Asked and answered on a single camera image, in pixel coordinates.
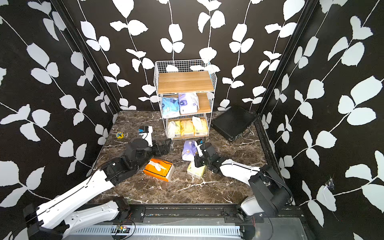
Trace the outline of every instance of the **cable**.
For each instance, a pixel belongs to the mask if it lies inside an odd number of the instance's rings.
[[[222,164],[221,166],[224,166],[224,165],[234,165],[234,166],[242,167],[242,168],[245,168],[245,169],[248,169],[248,170],[251,170],[251,171],[260,172],[260,171],[258,171],[258,170],[249,169],[249,168],[247,168],[247,167],[243,167],[243,166],[236,165],[236,164],[233,164],[233,163],[226,163],[226,164]],[[289,188],[287,188],[286,186],[284,186],[284,184],[280,183],[279,181],[273,179],[272,177],[270,177],[270,176],[268,176],[268,175],[266,175],[266,174],[264,174],[264,173],[262,173],[262,174],[263,174],[265,177],[267,177],[267,178],[269,178],[269,179],[272,179],[273,181],[275,181],[275,182],[277,182],[278,184],[280,184],[281,186],[283,186],[283,187],[287,190],[287,192],[289,193],[289,195],[290,195],[290,202],[289,202],[288,204],[291,204],[291,203],[293,202],[293,194],[292,194],[292,192],[291,192],[291,190],[290,190]]]

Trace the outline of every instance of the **wallpaper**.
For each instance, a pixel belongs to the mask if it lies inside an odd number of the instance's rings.
[[[382,239],[380,0],[320,0],[262,122],[319,239]]]
[[[159,109],[153,84],[155,61],[204,59],[218,77],[214,110],[224,111],[234,104],[256,109],[306,2],[63,3],[122,110]],[[179,69],[168,65],[167,71]]]
[[[90,174],[117,111],[50,2],[0,0],[0,32],[0,239],[25,239],[23,208]]]

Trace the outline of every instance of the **orange tissue box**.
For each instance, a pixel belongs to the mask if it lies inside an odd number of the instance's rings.
[[[174,170],[175,167],[172,163],[161,159],[152,158],[145,166],[143,172],[149,176],[169,182]]]

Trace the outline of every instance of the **marble floor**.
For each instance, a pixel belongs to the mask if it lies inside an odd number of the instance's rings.
[[[213,118],[219,114],[221,112],[214,112]],[[139,126],[143,125],[153,127],[152,139],[158,141],[166,139],[160,112],[121,111],[101,150],[95,167],[99,167],[123,152],[124,144],[137,133]],[[211,128],[206,141],[215,146],[220,156],[230,156],[239,163],[261,167],[266,164],[264,152],[254,125],[251,130],[248,136],[229,142]],[[117,139],[117,132],[123,132],[124,138]],[[201,180],[188,175],[187,167],[190,162],[181,159],[184,141],[174,141],[172,152],[160,157],[160,159],[169,161],[175,166],[170,182],[148,176],[143,173],[143,168],[141,168],[133,177],[95,197],[92,203],[101,204],[112,200],[114,197],[123,196],[133,204],[238,204],[245,197],[252,195],[252,190],[248,185],[233,178],[220,177],[208,170]]]

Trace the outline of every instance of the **black case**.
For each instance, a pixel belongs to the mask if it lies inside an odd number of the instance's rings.
[[[235,105],[212,120],[212,128],[220,133],[225,139],[233,141],[250,127],[255,120],[256,115]]]

